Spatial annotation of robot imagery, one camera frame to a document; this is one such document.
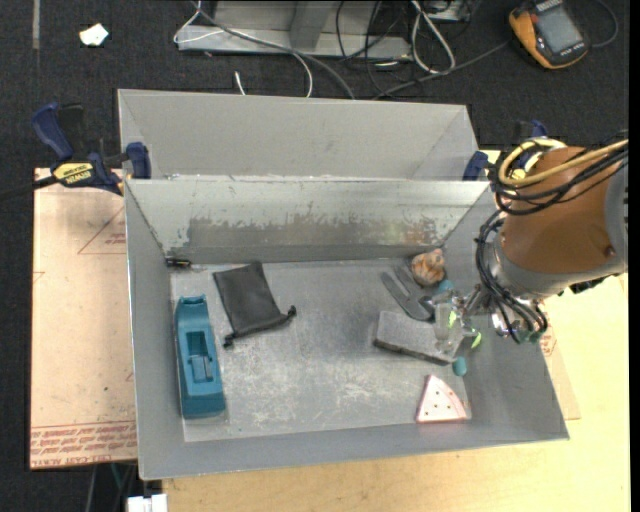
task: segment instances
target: blue-green object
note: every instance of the blue-green object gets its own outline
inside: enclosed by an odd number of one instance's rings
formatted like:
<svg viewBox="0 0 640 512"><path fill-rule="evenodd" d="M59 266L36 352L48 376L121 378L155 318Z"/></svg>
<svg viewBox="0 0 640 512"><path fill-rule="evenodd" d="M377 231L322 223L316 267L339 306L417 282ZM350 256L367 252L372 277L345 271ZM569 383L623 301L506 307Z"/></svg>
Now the blue-green object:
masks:
<svg viewBox="0 0 640 512"><path fill-rule="evenodd" d="M225 401L206 296L180 297L174 321L182 416L190 419L220 414Z"/></svg>
<svg viewBox="0 0 640 512"><path fill-rule="evenodd" d="M453 283L449 279L443 279L438 284L438 293L444 293L447 290L453 290Z"/></svg>
<svg viewBox="0 0 640 512"><path fill-rule="evenodd" d="M451 367L458 377L464 377L467 373L467 360L464 356L458 356Z"/></svg>

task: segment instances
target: orange device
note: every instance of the orange device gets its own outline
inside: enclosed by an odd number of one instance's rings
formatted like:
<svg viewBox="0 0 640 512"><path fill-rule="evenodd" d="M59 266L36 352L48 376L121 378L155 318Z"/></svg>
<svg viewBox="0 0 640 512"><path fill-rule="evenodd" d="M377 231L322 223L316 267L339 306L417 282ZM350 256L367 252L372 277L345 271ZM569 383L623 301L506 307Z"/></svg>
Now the orange device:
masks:
<svg viewBox="0 0 640 512"><path fill-rule="evenodd" d="M563 0L525 2L511 11L509 25L521 46L548 69L570 66L590 48Z"/></svg>

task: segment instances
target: cardboard sheet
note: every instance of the cardboard sheet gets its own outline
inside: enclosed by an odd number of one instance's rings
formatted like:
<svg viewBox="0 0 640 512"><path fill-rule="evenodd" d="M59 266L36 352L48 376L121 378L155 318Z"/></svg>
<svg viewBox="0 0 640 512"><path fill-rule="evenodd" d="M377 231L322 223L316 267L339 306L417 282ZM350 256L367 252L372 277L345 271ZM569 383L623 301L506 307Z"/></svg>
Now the cardboard sheet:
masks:
<svg viewBox="0 0 640 512"><path fill-rule="evenodd" d="M137 457L124 203L35 192L30 467Z"/></svg>

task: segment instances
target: blue clamp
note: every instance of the blue clamp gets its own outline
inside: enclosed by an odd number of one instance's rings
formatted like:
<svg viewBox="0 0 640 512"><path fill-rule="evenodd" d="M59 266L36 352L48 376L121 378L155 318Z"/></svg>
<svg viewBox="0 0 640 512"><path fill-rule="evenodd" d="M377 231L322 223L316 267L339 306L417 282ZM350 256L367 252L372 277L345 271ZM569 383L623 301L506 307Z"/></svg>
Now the blue clamp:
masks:
<svg viewBox="0 0 640 512"><path fill-rule="evenodd" d="M182 416L220 414L226 406L206 296L180 297L174 321Z"/></svg>
<svg viewBox="0 0 640 512"><path fill-rule="evenodd" d="M476 181L488 163L489 156L483 151L476 151L464 169L462 181Z"/></svg>
<svg viewBox="0 0 640 512"><path fill-rule="evenodd" d="M122 180L111 167L130 160L133 165L133 177L148 179L151 177L151 163L147 148L141 142L133 142L126 152L115 157L103 158L96 151L77 154L81 148L74 148L61 126L60 113L66 114L62 126L70 128L72 133L82 133L82 108L77 105L60 108L57 102L51 102L38 109L31 118L31 125L38 138L56 154L57 160L50 167L51 177L33 184L33 189L60 183L65 187L94 187L122 194ZM77 136L74 143L84 145L84 139Z"/></svg>

